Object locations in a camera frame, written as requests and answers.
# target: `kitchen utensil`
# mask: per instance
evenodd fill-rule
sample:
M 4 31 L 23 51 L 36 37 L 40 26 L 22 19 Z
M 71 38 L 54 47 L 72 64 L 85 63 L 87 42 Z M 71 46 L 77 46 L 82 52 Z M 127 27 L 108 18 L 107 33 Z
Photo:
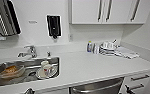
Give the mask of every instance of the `kitchen utensil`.
M 16 77 L 20 77 L 24 71 L 25 71 L 25 68 L 24 68 L 24 65 L 21 65 L 21 66 L 16 66 L 16 71 L 15 72 L 1 72 L 0 73 L 0 78 L 3 78 L 3 79 L 9 79 L 9 78 L 16 78 Z

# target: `white countertop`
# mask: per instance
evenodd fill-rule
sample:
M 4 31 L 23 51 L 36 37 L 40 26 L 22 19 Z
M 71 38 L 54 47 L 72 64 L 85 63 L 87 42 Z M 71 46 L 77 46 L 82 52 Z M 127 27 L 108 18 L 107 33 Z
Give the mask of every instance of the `white countertop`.
M 1 86 L 0 94 L 24 93 L 28 88 L 37 92 L 50 91 L 150 71 L 150 62 L 141 58 L 127 59 L 87 52 L 62 53 L 57 56 L 60 57 L 58 77 Z

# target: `sink basin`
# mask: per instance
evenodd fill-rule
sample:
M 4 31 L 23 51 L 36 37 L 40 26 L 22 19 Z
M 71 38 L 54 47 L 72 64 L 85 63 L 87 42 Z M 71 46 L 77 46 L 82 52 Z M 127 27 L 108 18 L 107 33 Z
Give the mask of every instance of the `sink basin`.
M 47 79 L 57 77 L 59 75 L 59 57 L 4 62 L 0 64 L 0 73 L 4 71 L 4 69 L 6 69 L 7 67 L 13 66 L 13 65 L 15 66 L 24 65 L 25 72 L 20 77 L 17 77 L 17 78 L 11 78 L 11 79 L 0 78 L 0 86 L 18 84 L 18 83 L 24 83 L 24 82 L 30 82 L 30 81 L 36 81 L 36 80 L 43 80 L 43 79 L 39 79 L 36 75 L 28 76 L 28 74 L 31 72 L 37 73 L 37 71 L 41 68 L 41 62 L 46 61 L 46 60 L 49 61 L 49 64 L 52 64 L 53 66 L 57 66 L 57 72 L 53 76 Z

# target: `cabinet door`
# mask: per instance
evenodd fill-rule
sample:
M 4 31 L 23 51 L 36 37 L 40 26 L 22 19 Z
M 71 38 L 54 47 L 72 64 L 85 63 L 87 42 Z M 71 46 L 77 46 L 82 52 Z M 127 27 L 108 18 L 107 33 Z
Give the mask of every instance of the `cabinet door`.
M 124 24 L 127 22 L 132 0 L 106 0 L 103 24 Z
M 104 0 L 72 0 L 71 23 L 101 24 L 102 2 L 104 2 Z
M 142 73 L 132 76 L 127 76 L 124 78 L 122 86 L 120 88 L 119 94 L 128 94 L 126 91 L 126 86 L 132 88 L 132 92 L 135 94 L 143 94 L 144 89 L 150 80 L 150 72 Z
M 69 94 L 69 89 L 61 89 L 61 90 L 55 90 L 55 91 L 51 91 L 51 92 L 45 92 L 45 93 L 41 93 L 41 94 Z
M 143 24 L 150 13 L 150 0 L 133 0 L 127 23 Z

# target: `soap dispenser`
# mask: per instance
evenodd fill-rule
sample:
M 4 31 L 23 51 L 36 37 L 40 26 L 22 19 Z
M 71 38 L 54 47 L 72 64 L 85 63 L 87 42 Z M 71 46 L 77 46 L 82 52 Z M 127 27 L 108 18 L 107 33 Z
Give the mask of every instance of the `soap dispenser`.
M 53 39 L 57 39 L 58 36 L 61 36 L 60 28 L 60 16 L 51 16 L 47 15 L 49 36 L 52 36 Z

